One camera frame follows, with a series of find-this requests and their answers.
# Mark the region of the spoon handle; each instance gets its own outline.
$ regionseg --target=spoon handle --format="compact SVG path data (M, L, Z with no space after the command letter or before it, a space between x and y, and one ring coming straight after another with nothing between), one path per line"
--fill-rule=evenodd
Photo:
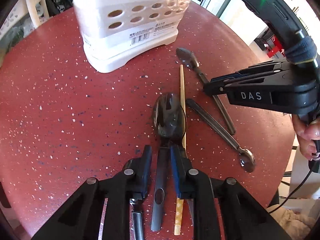
M237 141L216 121L209 115L201 106L199 106L193 99L188 98L186 104L195 110L200 117L214 129L228 144L230 144L236 151L238 151L239 144Z
M167 180L167 168L170 157L170 148L160 147L158 151L156 186L153 199L151 230L159 231L161 229L161 221L165 197L165 184Z
M209 83L209 81L207 80L206 76L202 73L201 69L199 67L194 68L194 70L196 71L198 77L200 78L202 84L207 84ZM236 127L228 113L228 111L226 110L225 106L223 105L223 103L221 102L220 98L218 97L218 95L214 95L212 96L214 101L216 102L224 120L226 121L226 125L228 126L228 129L230 131L231 135L234 135L236 133Z

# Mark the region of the stainless steel utensil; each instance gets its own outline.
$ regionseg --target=stainless steel utensil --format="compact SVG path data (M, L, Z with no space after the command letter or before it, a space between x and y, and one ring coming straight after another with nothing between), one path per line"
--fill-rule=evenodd
M187 99L186 104L195 110L212 129L214 129L229 145L231 145L231 147L238 152L242 168L247 172L253 172L256 163L252 152L250 152L248 149L242 149L237 141L193 99Z
M139 200L130 199L134 240L144 240L143 211Z
M158 130L161 137L161 146L157 159L151 230L159 231L161 229L167 168L170 158L169 142L181 143L186 130L180 98L172 93L161 95L154 105L153 119L155 129Z
M206 76L202 73L202 71L199 67L199 62L198 62L194 53L192 53L190 50L187 50L185 48L177 48L176 54L177 54L178 58L182 61L183 65L194 70L197 73L202 84L207 84L209 82L207 80ZM217 95L212 96L212 97L213 97L214 101L216 102L216 104L217 104L217 106L218 106L227 126L228 126L230 134L234 135L236 133L236 128L235 128L235 125L234 125L233 121L231 120L231 117L228 114L225 106L223 105L223 103L221 102L220 98Z

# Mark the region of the metal bolt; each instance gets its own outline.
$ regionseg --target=metal bolt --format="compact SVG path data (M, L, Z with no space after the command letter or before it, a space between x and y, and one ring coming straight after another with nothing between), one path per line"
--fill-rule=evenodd
M124 170L125 175L132 175L133 174L133 169L125 169Z
M196 170L196 169L190 169L190 170L189 170L189 174L190 174L190 175L197 175L198 173L199 173L199 171Z
M229 185L234 185L237 183L236 179L235 178L227 178L227 183Z
M89 185L95 184L96 181L97 181L96 178L89 178L89 179L87 179L87 183L88 183Z

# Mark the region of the label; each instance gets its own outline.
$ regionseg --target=label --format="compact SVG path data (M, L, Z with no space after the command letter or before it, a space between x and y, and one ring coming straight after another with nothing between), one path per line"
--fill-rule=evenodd
M105 38L91 38L82 33L83 41L95 58L104 60L174 31L183 15L146 23Z
M236 101L272 104L270 92L265 91L237 91L234 92L234 97Z

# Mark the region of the white cloth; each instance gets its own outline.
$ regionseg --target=white cloth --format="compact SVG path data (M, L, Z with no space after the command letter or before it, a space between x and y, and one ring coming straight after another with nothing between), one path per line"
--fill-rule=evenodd
M267 208L270 212L279 205L273 205ZM306 215L295 214L292 210L279 208L271 213L271 216L278 222L278 224L287 232L292 240L303 240L310 232L311 228L316 223L314 218Z

